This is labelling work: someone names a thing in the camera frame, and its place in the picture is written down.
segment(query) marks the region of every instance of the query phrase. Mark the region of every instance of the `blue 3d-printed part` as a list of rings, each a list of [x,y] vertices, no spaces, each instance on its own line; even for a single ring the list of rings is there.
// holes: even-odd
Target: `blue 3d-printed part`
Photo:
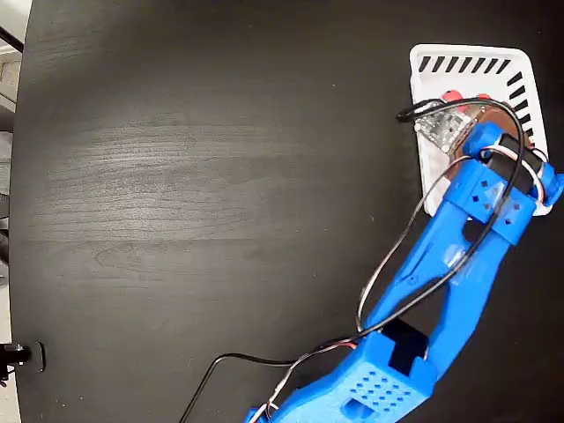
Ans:
[[[465,162],[445,194],[437,213],[407,257],[366,326],[390,315],[401,300],[429,281],[446,274],[471,244],[463,236],[468,218],[486,223],[507,181],[479,160],[480,150],[502,136],[493,124],[480,124],[465,149],[474,160]],[[564,187],[562,175],[545,163],[546,202],[553,204]],[[329,375],[296,390],[259,423],[396,422],[428,399],[474,332],[501,260],[519,242],[531,221],[535,198],[513,188],[492,231],[469,262],[448,282],[441,320],[429,339],[425,359],[416,357],[404,374],[390,365],[396,343],[374,332]],[[249,413],[249,423],[255,411]]]

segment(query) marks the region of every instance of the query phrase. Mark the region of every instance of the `basket slot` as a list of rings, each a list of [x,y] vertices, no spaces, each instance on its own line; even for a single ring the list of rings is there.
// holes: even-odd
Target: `basket slot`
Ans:
[[[450,58],[449,64],[447,65],[447,69],[445,70],[447,73],[449,73],[450,71],[452,71],[452,68],[455,67],[456,62],[458,62],[459,57],[458,56],[452,56]]]
[[[520,122],[522,125],[525,125],[527,122],[530,122],[530,121],[531,121],[531,114],[529,114],[529,113],[528,113],[527,115],[525,115],[525,116],[519,118],[519,122]]]
[[[527,99],[521,101],[519,104],[517,104],[513,109],[516,112],[520,112],[521,110],[523,110],[524,108],[527,108],[529,106],[529,102],[527,101]]]
[[[490,63],[487,65],[486,70],[484,70],[484,73],[489,73],[489,71],[495,66],[496,63],[498,63],[500,61],[500,59],[496,59],[493,58],[492,60],[490,60]]]
[[[437,61],[434,63],[432,72],[437,72],[441,68],[443,62],[444,62],[444,56],[437,57]]]
[[[419,72],[422,72],[425,70],[425,68],[427,67],[427,64],[429,63],[429,60],[431,60],[431,56],[424,56],[423,60],[421,61],[421,64],[419,65]]]
[[[503,70],[504,70],[505,68],[508,67],[508,65],[509,65],[510,63],[511,63],[511,61],[510,61],[509,59],[505,59],[505,60],[503,61],[503,63],[501,64],[500,68],[499,68],[495,73],[499,75],[500,73],[503,72]]]
[[[480,66],[486,61],[486,59],[484,57],[480,57],[478,59],[478,61],[476,62],[476,64],[474,65],[474,67],[472,68],[471,73],[476,73],[478,71],[478,69],[480,68]]]
[[[466,71],[466,68],[470,64],[471,60],[472,60],[471,57],[466,57],[462,62],[462,66],[460,66],[460,70],[458,71],[458,73],[463,73],[464,71]]]
[[[519,97],[521,94],[525,94],[525,85],[521,85],[519,88],[517,88],[516,90],[514,90],[514,91],[509,95],[509,99],[510,99],[510,100],[516,99],[516,98]]]
[[[523,79],[523,74],[519,72],[508,81],[508,86],[513,85],[515,82],[520,81],[521,79]]]

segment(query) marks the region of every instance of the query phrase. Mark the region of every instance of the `white basket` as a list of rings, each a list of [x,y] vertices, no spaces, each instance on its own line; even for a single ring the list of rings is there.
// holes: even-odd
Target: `white basket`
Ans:
[[[521,50],[447,44],[419,44],[410,53],[412,98],[416,103],[441,98],[448,90],[463,97],[488,94],[505,101],[515,110],[523,129],[546,156],[545,125],[538,101],[531,60]],[[417,135],[423,192],[446,169],[449,158],[422,135]],[[434,215],[449,187],[446,178],[437,185],[425,203],[425,211]],[[536,215],[550,208],[538,204]]]

